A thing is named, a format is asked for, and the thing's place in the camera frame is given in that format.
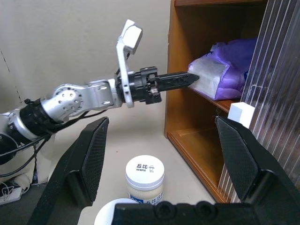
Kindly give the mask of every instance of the purple plastic bag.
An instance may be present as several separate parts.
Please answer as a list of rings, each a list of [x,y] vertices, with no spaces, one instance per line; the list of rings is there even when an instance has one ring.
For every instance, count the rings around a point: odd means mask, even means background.
[[[190,87],[213,100],[240,98],[256,39],[217,43],[211,51],[188,66],[200,79]]]

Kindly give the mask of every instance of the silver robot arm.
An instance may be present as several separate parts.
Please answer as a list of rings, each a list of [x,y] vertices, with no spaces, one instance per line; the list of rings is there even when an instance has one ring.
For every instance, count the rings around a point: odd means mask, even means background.
[[[54,121],[67,121],[69,117],[89,110],[104,110],[122,106],[122,99],[129,108],[134,102],[129,87],[127,58],[134,54],[143,30],[135,22],[127,20],[117,42],[119,73],[114,79],[92,81],[85,85],[63,84],[50,99],[42,99],[41,105]],[[120,93],[117,82],[121,81]]]
[[[118,108],[123,103],[131,108],[135,101],[160,102],[160,91],[186,87],[198,80],[198,76],[186,72],[158,75],[156,67],[130,72],[127,58],[136,52],[142,35],[141,28],[126,21],[116,46],[119,70],[113,79],[63,84],[51,97],[27,99],[26,106],[0,114],[0,165],[27,145],[67,127],[71,117],[83,116],[90,110]]]

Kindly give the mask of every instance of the white lid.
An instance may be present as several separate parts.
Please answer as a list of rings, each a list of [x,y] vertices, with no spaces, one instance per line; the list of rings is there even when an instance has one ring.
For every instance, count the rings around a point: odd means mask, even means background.
[[[114,206],[118,203],[133,203],[137,204],[136,201],[128,198],[119,198],[107,203],[96,216],[94,225],[110,225],[113,221]]]
[[[136,190],[151,191],[164,181],[164,164],[153,156],[137,156],[126,166],[128,184]]]

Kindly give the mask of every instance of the white jar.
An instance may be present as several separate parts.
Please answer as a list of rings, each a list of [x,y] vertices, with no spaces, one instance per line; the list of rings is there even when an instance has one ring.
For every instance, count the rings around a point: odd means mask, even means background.
[[[138,203],[157,205],[163,199],[164,164],[153,156],[137,156],[126,166],[128,196]]]

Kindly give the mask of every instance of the wooden shelf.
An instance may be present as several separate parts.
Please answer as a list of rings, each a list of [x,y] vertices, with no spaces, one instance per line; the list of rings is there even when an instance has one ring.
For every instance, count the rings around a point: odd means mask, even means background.
[[[217,101],[214,101],[210,98],[208,98],[207,96],[205,95],[202,95],[201,93],[191,89],[192,91],[194,91],[195,93],[197,93],[198,95],[202,96],[203,98],[209,100],[212,104],[216,105],[218,108],[222,109],[224,112],[226,113],[229,113],[229,109],[230,109],[230,105],[232,103],[236,103],[236,102],[239,102],[240,100],[238,99],[234,99],[234,100],[217,100]]]
[[[264,0],[175,0],[175,6],[201,6],[233,3],[263,3]]]
[[[257,37],[266,4],[267,0],[171,0],[168,73],[186,71],[216,42]],[[165,136],[219,203],[227,196],[218,189],[224,162],[215,117],[227,117],[234,102],[238,100],[213,101],[189,88],[166,96]]]
[[[167,137],[215,200],[225,203],[218,191],[224,160],[216,127],[172,131]]]

